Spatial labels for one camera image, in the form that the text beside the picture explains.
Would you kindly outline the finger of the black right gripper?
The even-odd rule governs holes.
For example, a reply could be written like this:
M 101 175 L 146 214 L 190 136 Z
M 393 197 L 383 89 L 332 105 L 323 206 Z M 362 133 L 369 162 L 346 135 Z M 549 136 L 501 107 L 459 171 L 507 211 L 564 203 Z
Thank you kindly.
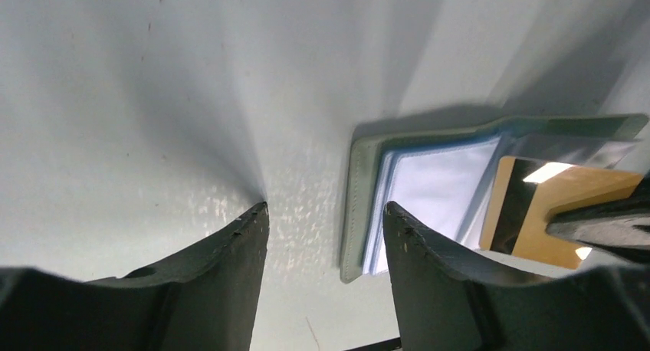
M 628 197 L 550 219 L 546 233 L 637 264 L 649 262 L 649 177 Z

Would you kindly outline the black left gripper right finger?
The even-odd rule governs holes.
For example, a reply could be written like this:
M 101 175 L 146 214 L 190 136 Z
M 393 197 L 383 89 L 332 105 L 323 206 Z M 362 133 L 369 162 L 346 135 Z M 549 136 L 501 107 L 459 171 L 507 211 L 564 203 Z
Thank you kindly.
M 649 348 L 646 266 L 545 277 L 486 258 L 395 202 L 383 232 L 405 350 Z

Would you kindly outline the gold credit card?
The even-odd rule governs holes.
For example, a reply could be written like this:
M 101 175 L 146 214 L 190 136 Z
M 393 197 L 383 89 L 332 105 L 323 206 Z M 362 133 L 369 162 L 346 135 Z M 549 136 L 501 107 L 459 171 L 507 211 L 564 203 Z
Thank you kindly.
M 575 270 L 592 249 L 547 234 L 550 219 L 629 198 L 641 181 L 635 172 L 505 156 L 497 166 L 479 248 Z

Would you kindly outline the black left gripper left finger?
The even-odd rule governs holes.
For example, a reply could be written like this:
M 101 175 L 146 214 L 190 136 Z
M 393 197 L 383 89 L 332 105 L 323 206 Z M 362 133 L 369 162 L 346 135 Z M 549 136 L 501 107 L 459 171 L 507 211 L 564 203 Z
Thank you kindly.
M 1 270 L 3 350 L 247 350 L 269 239 L 260 202 L 124 277 Z

